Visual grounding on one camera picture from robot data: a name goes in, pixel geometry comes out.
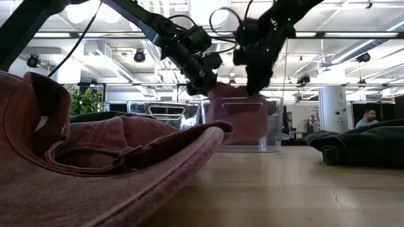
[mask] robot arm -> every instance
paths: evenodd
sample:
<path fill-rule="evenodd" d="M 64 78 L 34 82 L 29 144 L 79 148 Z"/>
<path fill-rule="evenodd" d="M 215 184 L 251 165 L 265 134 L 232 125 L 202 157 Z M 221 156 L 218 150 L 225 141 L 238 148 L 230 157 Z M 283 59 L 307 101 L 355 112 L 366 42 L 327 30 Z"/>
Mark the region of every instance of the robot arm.
<path fill-rule="evenodd" d="M 236 66 L 246 65 L 247 91 L 255 95 L 270 83 L 272 67 L 293 27 L 323 0 L 278 0 L 257 20 L 244 18 L 234 36 L 240 49 L 234 51 Z"/>
<path fill-rule="evenodd" d="M 60 13 L 69 4 L 87 0 L 24 0 L 0 28 L 4 41 L 0 44 L 0 70 L 10 65 L 39 31 L 46 20 Z M 162 49 L 161 58 L 168 57 L 191 82 L 190 95 L 207 93 L 216 85 L 213 69 L 220 67 L 218 53 L 202 55 L 211 37 L 201 26 L 186 30 L 162 15 L 151 13 L 136 0 L 101 0 L 138 26 L 146 38 Z M 240 49 L 234 53 L 235 65 L 246 65 L 247 89 L 253 95 L 269 85 L 272 66 L 286 38 L 293 38 L 297 23 L 322 0 L 279 0 L 260 19 L 246 18 L 235 33 Z"/>

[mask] cable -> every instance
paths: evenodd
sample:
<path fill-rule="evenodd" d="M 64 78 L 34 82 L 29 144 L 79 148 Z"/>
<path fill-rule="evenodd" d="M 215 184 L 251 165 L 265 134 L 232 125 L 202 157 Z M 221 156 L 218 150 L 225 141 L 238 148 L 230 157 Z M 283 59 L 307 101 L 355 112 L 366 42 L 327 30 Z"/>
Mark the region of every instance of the cable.
<path fill-rule="evenodd" d="M 192 20 L 192 18 L 190 18 L 190 17 L 187 16 L 187 15 L 174 15 L 174 16 L 168 17 L 167 19 L 170 19 L 170 20 L 171 20 L 171 19 L 178 18 L 178 17 L 187 18 L 187 19 L 189 19 L 194 25 L 196 25 L 195 21 Z"/>
<path fill-rule="evenodd" d="M 179 18 L 179 17 L 187 18 L 187 19 L 189 19 L 194 25 L 197 25 L 197 24 L 195 23 L 195 21 L 192 20 L 192 18 L 189 17 L 189 16 L 187 16 L 187 15 L 174 15 L 174 16 L 168 17 L 167 19 L 170 19 L 170 20 L 171 20 L 171 19 Z M 181 27 L 181 26 L 179 26 L 179 25 L 176 25 L 176 26 L 177 26 L 178 28 L 181 28 L 181 29 L 185 30 L 185 28 L 183 28 L 183 27 Z M 233 46 L 232 48 L 227 49 L 227 50 L 221 50 L 221 51 L 218 51 L 218 52 L 210 52 L 210 53 L 207 53 L 207 54 L 214 54 L 214 53 L 221 54 L 221 53 L 224 53 L 224 52 L 233 50 L 234 48 L 237 47 L 237 42 L 235 42 L 235 41 L 228 40 L 228 39 L 226 39 L 226 38 L 219 38 L 219 37 L 212 37 L 212 36 L 210 36 L 210 38 L 215 39 L 215 40 L 224 41 L 224 42 L 230 42 L 230 43 L 234 44 L 234 46 Z"/>
<path fill-rule="evenodd" d="M 98 6 L 97 11 L 95 12 L 94 16 L 91 18 L 90 22 L 88 23 L 87 27 L 84 29 L 83 33 L 81 34 L 80 38 L 77 40 L 76 44 L 73 46 L 73 48 L 70 50 L 70 52 L 67 54 L 67 56 L 50 72 L 48 77 L 50 78 L 57 72 L 57 70 L 62 67 L 62 65 L 71 57 L 71 55 L 74 53 L 74 51 L 77 49 L 79 46 L 80 42 L 83 40 L 84 36 L 87 34 L 88 30 L 90 29 L 91 25 L 93 24 L 95 18 L 97 17 L 98 11 L 101 8 L 102 3 L 100 2 L 100 5 Z"/>
<path fill-rule="evenodd" d="M 248 3 L 248 5 L 247 5 L 247 9 L 246 9 L 246 13 L 245 13 L 245 15 L 244 15 L 244 19 L 247 18 L 248 11 L 250 10 L 250 5 L 251 5 L 251 3 L 253 3 L 253 0 L 251 0 L 251 1 Z"/>
<path fill-rule="evenodd" d="M 210 29 L 211 29 L 213 32 L 215 32 L 216 35 L 218 35 L 218 36 L 224 36 L 224 35 L 221 35 L 221 34 L 217 33 L 217 31 L 213 28 L 213 25 L 212 25 L 212 17 L 213 17 L 213 15 L 214 15 L 217 11 L 219 11 L 219 10 L 227 10 L 227 11 L 231 12 L 234 16 L 237 17 L 237 20 L 239 21 L 239 24 L 240 24 L 240 25 L 242 24 L 241 17 L 240 17 L 233 9 L 230 9 L 230 8 L 228 8 L 228 7 L 221 7 L 221 8 L 218 8 L 218 9 L 214 10 L 214 12 L 212 12 L 212 14 L 209 16 L 209 26 L 210 26 Z"/>
<path fill-rule="evenodd" d="M 228 40 L 228 39 L 225 39 L 225 38 L 219 38 L 219 37 L 211 37 L 211 38 L 213 38 L 215 40 L 220 40 L 220 41 L 232 43 L 232 44 L 234 44 L 234 46 L 231 47 L 231 48 L 225 49 L 225 50 L 221 50 L 221 51 L 209 52 L 209 53 L 207 53 L 207 55 L 226 53 L 228 51 L 234 50 L 237 47 L 237 42 L 236 41 Z"/>

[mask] clear plastic container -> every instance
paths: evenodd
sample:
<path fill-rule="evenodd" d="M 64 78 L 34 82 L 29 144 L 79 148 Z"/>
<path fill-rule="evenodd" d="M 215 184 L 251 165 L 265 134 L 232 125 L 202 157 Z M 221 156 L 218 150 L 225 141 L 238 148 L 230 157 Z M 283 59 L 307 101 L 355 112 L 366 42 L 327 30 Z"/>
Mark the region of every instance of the clear plastic container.
<path fill-rule="evenodd" d="M 224 121 L 234 128 L 223 151 L 278 152 L 283 100 L 279 97 L 215 98 L 201 102 L 203 123 Z"/>
<path fill-rule="evenodd" d="M 199 123 L 200 105 L 197 103 L 129 101 L 128 112 L 152 116 L 178 129 L 188 129 Z"/>

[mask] green plant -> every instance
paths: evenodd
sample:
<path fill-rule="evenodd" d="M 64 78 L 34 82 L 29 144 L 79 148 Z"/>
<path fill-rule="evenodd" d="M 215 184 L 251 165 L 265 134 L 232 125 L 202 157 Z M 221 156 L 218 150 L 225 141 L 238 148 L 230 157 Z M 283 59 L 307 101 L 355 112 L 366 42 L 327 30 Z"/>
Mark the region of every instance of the green plant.
<path fill-rule="evenodd" d="M 89 88 L 81 95 L 78 88 L 69 84 L 68 91 L 71 96 L 70 115 L 105 111 L 107 103 L 102 101 L 102 93 L 100 90 Z"/>

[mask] person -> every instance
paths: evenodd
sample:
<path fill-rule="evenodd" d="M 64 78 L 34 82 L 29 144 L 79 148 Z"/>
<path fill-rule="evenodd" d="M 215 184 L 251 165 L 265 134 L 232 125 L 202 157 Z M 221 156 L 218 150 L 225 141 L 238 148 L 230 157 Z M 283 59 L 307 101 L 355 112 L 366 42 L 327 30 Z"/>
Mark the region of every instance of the person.
<path fill-rule="evenodd" d="M 376 120 L 376 112 L 374 110 L 366 110 L 364 117 L 356 124 L 355 128 L 364 127 L 379 123 Z"/>

